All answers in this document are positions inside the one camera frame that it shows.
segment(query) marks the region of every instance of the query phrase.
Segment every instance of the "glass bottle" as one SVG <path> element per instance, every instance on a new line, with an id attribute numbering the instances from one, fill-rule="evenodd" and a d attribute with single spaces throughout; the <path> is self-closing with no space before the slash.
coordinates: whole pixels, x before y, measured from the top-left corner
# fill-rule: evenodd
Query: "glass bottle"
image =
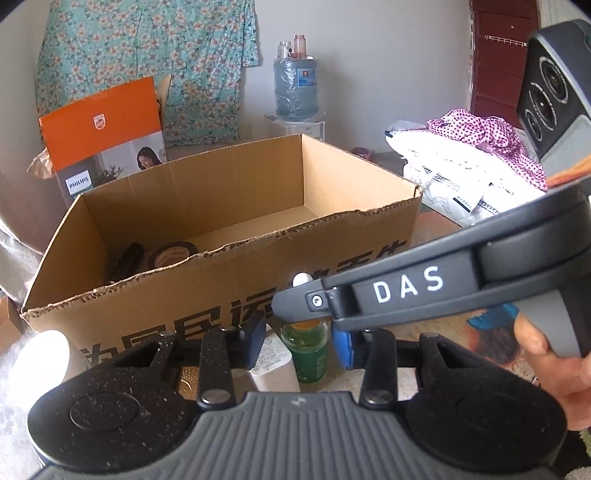
<path id="1" fill-rule="evenodd" d="M 312 280 L 308 274 L 295 276 L 293 285 L 297 287 Z M 295 373 L 301 383 L 314 383 L 326 373 L 326 359 L 329 341 L 329 328 L 324 320 L 284 324 L 281 327 L 281 340 L 291 351 Z"/>
<path id="2" fill-rule="evenodd" d="M 281 40 L 279 42 L 279 46 L 277 47 L 277 58 L 287 59 L 292 55 L 293 50 L 291 49 L 291 42 L 289 40 Z"/>

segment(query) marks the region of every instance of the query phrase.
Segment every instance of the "pink bottle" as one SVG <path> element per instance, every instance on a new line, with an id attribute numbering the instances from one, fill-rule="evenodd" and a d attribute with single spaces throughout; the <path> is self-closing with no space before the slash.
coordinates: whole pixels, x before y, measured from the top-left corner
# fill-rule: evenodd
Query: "pink bottle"
<path id="1" fill-rule="evenodd" d="M 306 58 L 306 38 L 303 35 L 296 35 L 294 38 L 294 58 Z"/>

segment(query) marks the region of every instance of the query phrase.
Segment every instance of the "red door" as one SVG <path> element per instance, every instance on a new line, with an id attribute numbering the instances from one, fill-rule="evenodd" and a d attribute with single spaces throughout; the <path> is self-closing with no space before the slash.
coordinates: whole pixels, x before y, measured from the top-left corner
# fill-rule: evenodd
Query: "red door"
<path id="1" fill-rule="evenodd" d="M 527 40 L 539 28 L 536 0 L 472 0 L 475 24 L 472 112 L 521 128 L 515 108 Z"/>

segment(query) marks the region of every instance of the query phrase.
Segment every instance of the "green bottle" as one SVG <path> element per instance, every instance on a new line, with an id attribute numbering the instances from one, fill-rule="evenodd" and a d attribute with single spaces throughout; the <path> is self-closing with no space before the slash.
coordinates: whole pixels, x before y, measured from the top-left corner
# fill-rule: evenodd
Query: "green bottle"
<path id="1" fill-rule="evenodd" d="M 306 273 L 297 274 L 293 285 L 297 287 L 312 280 Z M 329 328 L 324 320 L 285 324 L 281 327 L 281 340 L 291 351 L 295 373 L 301 383 L 314 383 L 326 373 Z"/>

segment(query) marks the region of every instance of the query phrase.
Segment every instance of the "philips logo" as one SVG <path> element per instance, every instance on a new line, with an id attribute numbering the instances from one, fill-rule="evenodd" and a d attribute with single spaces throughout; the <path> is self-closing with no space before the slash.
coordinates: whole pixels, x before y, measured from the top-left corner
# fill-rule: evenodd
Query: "philips logo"
<path id="1" fill-rule="evenodd" d="M 77 173 L 66 179 L 66 186 L 70 195 L 76 195 L 77 193 L 89 190 L 92 188 L 92 180 L 88 170 Z"/>

